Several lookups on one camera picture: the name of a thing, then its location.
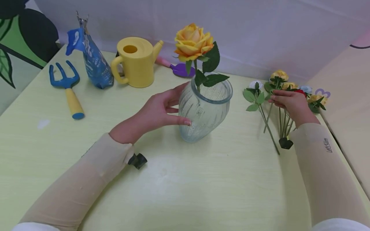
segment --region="watering can spout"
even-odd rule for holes
[[[155,62],[155,60],[157,59],[158,54],[162,49],[162,45],[163,45],[162,40],[160,40],[157,44],[154,45],[154,47],[153,47],[153,62]]]

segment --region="yellow watering can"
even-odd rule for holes
[[[154,81],[154,62],[159,51],[162,49],[163,41],[155,46],[139,37],[124,38],[117,44],[120,54],[111,63],[114,78],[120,84],[129,84],[135,88],[144,88]],[[125,78],[121,78],[117,65],[122,63]]]

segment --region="pink handle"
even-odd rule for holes
[[[168,68],[170,68],[170,66],[171,66],[171,63],[168,62],[167,60],[165,60],[164,58],[162,58],[161,56],[157,57],[157,59],[155,60],[155,63],[159,64],[159,65],[162,65],[162,66],[165,66],[165,67],[168,67]]]

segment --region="beige arm sleeve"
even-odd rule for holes
[[[102,190],[133,154],[132,144],[117,143],[104,134],[36,200],[20,223],[37,222],[61,231],[77,230]]]
[[[345,218],[370,227],[361,197],[327,129],[316,123],[302,124],[290,139],[306,186],[312,225]]]

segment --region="red rose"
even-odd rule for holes
[[[305,97],[307,97],[306,93],[304,91],[302,91],[301,89],[295,90],[294,92],[302,93],[302,94],[305,95]]]

